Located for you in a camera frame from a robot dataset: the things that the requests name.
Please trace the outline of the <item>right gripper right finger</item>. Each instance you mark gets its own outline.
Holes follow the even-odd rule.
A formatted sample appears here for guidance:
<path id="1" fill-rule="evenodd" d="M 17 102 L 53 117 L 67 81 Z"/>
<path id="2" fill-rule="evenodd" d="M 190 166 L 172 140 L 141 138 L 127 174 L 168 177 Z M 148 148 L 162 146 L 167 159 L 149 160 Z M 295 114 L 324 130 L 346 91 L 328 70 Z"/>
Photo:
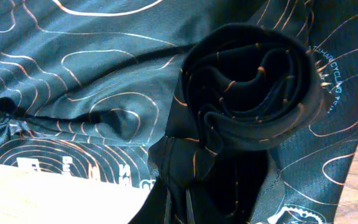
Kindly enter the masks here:
<path id="1" fill-rule="evenodd" d="M 190 189 L 186 190 L 186 215 L 188 224 L 196 224 Z"/>

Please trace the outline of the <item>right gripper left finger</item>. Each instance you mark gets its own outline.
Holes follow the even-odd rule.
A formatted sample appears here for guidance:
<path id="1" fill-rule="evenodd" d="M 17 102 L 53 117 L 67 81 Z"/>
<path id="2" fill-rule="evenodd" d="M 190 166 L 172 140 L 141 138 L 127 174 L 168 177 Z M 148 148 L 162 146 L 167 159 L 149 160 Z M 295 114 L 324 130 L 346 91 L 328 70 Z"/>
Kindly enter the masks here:
<path id="1" fill-rule="evenodd" d="M 163 223 L 164 224 L 172 223 L 172 196 L 169 190 L 167 190 Z"/>

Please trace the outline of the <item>black orange patterned jersey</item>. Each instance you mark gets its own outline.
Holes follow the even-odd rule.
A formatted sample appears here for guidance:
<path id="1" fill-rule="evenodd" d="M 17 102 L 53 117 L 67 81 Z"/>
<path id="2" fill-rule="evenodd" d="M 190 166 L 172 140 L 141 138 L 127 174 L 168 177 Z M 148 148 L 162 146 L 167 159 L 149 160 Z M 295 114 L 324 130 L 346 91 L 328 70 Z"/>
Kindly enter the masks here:
<path id="1" fill-rule="evenodd" d="M 358 1 L 0 0 L 0 165 L 129 223 L 332 223 L 357 145 Z"/>

